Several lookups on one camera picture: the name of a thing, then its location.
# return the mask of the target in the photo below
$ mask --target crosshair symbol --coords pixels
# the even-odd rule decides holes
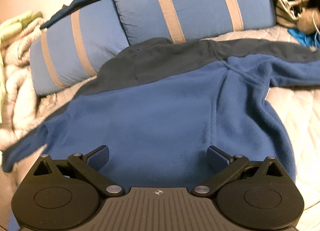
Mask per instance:
[[[157,194],[158,196],[162,195],[164,193],[164,191],[158,189],[156,191],[154,191],[153,193]]]

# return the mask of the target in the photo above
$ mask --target metal screw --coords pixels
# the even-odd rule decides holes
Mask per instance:
[[[195,192],[199,194],[206,194],[210,191],[210,188],[207,186],[196,186],[195,187]]]
[[[106,191],[112,194],[116,194],[122,191],[122,187],[118,185],[111,185],[106,188]]]

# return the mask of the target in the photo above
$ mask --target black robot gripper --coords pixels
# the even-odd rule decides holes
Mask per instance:
[[[208,163],[221,168],[191,192],[132,187],[127,194],[98,172],[108,159],[105,145],[66,160],[41,155],[12,199],[21,231],[294,231],[304,209],[275,157],[249,161],[210,146]]]

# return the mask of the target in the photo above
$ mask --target round joint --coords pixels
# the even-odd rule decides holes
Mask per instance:
[[[210,188],[207,186],[196,186],[195,187],[195,192],[199,194],[206,194],[210,191]]]
[[[112,194],[117,194],[122,191],[122,187],[118,185],[111,185],[106,188],[106,191]]]

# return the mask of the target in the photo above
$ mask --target quilted bedspread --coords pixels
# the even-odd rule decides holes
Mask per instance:
[[[223,41],[238,38],[258,38],[298,43],[295,38],[288,34],[285,28],[280,26],[263,30],[231,32],[211,39]],[[27,127],[24,125],[25,132],[38,126],[52,112],[71,100],[76,91],[88,80],[41,99],[36,116],[33,114],[33,120],[29,122]],[[319,231],[320,86],[270,88],[266,100],[272,105],[283,122],[295,154],[297,166],[296,185],[305,201],[305,210],[297,229],[300,231]],[[18,184],[23,180],[44,148],[45,145],[14,166],[13,175]]]

